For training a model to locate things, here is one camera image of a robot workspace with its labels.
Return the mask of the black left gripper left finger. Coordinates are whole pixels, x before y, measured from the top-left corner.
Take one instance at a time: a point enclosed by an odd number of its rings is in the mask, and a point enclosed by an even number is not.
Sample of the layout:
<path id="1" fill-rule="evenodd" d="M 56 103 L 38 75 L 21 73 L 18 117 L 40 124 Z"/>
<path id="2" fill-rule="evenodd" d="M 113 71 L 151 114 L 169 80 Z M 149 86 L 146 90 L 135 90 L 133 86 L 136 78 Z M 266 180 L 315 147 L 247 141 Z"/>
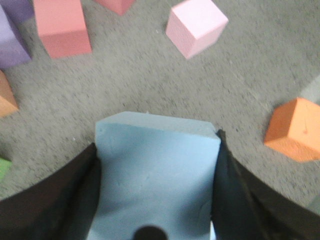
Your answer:
<path id="1" fill-rule="evenodd" d="M 95 217 L 102 167 L 91 143 L 64 167 L 0 202 L 2 240 L 85 240 Z"/>

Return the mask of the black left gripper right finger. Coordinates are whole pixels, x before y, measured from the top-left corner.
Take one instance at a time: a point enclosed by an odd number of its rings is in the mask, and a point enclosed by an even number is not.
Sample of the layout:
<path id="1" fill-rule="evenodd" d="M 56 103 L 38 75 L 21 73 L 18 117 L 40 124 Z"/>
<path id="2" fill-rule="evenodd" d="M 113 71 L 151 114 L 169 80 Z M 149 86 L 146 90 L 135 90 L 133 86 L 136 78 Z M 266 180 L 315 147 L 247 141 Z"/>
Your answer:
<path id="1" fill-rule="evenodd" d="M 286 198 L 233 156 L 226 133 L 213 178 L 211 220 L 217 240 L 318 240 L 320 216 Z"/>

